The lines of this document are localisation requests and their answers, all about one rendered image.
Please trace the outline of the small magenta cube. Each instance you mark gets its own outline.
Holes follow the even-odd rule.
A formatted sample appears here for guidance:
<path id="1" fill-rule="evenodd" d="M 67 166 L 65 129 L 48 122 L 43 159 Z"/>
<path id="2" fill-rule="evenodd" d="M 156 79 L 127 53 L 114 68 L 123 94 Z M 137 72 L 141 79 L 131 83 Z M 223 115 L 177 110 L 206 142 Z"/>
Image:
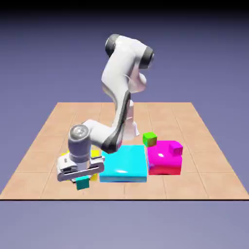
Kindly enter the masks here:
<path id="1" fill-rule="evenodd" d="M 169 144 L 169 152 L 172 156 L 181 156 L 183 153 L 183 146 L 177 142 L 171 142 Z"/>

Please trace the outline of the large magenta box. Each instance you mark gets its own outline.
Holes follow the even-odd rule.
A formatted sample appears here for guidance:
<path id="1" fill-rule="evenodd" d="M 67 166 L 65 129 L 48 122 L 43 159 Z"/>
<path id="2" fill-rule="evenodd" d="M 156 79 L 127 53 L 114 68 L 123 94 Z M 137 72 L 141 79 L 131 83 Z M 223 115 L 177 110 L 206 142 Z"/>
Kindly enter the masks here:
<path id="1" fill-rule="evenodd" d="M 157 141 L 155 146 L 147 148 L 149 175 L 180 175 L 182 155 L 175 157 L 171 155 L 169 152 L 171 142 L 177 141 Z"/>

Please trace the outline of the small teal cube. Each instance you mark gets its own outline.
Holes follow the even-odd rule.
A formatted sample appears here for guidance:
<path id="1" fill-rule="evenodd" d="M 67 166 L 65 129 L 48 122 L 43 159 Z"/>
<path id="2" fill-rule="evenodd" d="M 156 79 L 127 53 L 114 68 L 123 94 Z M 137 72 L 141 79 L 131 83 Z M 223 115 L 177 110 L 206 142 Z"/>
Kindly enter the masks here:
<path id="1" fill-rule="evenodd" d="M 77 190 L 83 190 L 89 188 L 89 176 L 78 177 L 75 179 Z"/>

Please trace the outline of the large yellow box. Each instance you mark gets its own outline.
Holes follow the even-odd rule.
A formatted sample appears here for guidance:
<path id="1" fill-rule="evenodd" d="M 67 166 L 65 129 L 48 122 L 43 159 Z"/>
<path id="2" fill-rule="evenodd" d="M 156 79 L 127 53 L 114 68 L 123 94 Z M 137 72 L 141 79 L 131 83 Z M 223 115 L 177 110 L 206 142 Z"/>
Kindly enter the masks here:
<path id="1" fill-rule="evenodd" d="M 57 165 L 58 165 L 58 162 L 61 162 L 62 160 L 65 160 L 65 162 L 67 160 L 71 160 L 71 161 L 75 162 L 74 160 L 71 159 L 71 154 L 69 151 L 61 154 L 61 156 L 57 160 Z M 83 158 L 83 161 L 75 162 L 75 163 L 84 163 L 84 162 L 90 161 L 90 160 L 103 160 L 103 161 L 105 161 L 105 158 L 102 157 L 102 153 L 99 150 L 91 150 L 91 152 Z"/>

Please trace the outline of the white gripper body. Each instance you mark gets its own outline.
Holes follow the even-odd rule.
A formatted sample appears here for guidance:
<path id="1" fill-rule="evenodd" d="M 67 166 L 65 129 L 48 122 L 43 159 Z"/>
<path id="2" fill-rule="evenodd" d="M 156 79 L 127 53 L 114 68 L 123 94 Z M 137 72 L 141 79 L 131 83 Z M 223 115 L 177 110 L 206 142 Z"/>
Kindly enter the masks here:
<path id="1" fill-rule="evenodd" d="M 84 163 L 75 163 L 71 160 L 62 160 L 57 165 L 57 180 L 66 181 L 83 176 L 90 176 L 103 172 L 103 160 L 90 160 Z"/>

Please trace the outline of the large cyan box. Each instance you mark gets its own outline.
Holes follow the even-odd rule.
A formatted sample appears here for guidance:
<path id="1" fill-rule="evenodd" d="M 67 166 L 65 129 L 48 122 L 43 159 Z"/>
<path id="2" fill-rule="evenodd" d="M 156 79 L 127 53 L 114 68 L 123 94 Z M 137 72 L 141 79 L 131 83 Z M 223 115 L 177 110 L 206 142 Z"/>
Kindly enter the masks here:
<path id="1" fill-rule="evenodd" d="M 100 182 L 146 182 L 147 163 L 143 145 L 122 145 L 113 154 L 102 152 L 105 169 Z"/>

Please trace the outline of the small green cube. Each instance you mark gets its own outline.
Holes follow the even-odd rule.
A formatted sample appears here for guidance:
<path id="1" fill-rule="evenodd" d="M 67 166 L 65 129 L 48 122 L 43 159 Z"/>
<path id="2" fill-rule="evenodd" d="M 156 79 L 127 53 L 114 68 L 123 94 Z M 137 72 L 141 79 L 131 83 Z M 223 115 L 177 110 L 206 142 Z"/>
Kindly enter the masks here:
<path id="1" fill-rule="evenodd" d="M 142 142 L 146 147 L 152 147 L 157 144 L 157 135 L 154 132 L 143 133 Z"/>

